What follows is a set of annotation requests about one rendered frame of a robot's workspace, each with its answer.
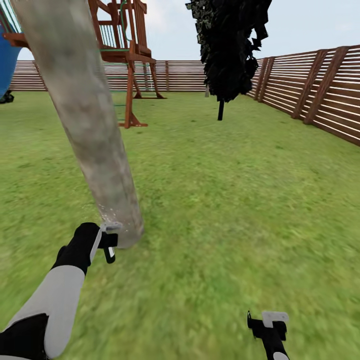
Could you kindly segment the pesticide atomizer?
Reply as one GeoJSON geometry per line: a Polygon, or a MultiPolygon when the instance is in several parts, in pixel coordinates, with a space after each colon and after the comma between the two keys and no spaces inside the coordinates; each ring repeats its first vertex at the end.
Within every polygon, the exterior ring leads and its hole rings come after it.
{"type": "Polygon", "coordinates": [[[114,247],[106,247],[103,249],[105,253],[105,258],[108,264],[111,264],[115,261],[115,251],[114,247]]]}

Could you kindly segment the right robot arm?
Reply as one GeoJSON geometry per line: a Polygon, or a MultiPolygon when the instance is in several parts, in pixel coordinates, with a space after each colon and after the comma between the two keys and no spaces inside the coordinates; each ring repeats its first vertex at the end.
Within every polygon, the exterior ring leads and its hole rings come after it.
{"type": "Polygon", "coordinates": [[[263,310],[261,315],[263,320],[251,318],[249,315],[247,326],[252,329],[255,338],[262,338],[267,360],[290,360],[282,342],[286,341],[286,327],[283,323],[289,320],[288,314],[283,311],[263,310]]]}

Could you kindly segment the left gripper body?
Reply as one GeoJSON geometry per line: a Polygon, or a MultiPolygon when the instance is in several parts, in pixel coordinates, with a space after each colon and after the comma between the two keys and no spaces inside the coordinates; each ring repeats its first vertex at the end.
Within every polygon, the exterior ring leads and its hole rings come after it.
{"type": "Polygon", "coordinates": [[[105,235],[105,240],[104,242],[99,245],[100,249],[104,249],[104,248],[112,248],[112,247],[116,247],[118,245],[118,234],[116,233],[104,233],[105,235]]]}

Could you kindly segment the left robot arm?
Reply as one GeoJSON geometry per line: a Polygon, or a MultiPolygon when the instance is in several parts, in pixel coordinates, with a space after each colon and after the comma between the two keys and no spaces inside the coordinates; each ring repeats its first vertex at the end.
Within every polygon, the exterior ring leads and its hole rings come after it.
{"type": "Polygon", "coordinates": [[[0,333],[0,360],[50,360],[67,347],[87,268],[97,249],[118,245],[119,221],[86,222],[58,252],[56,262],[30,299],[0,333]]]}

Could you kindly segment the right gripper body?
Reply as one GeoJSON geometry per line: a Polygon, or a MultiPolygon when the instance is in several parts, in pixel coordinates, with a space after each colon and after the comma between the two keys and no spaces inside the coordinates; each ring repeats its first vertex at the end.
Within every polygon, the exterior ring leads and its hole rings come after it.
{"type": "Polygon", "coordinates": [[[262,338],[262,342],[268,337],[277,338],[279,341],[286,341],[286,327],[282,320],[272,321],[273,327],[265,327],[263,320],[251,319],[252,333],[255,338],[262,338]]]}

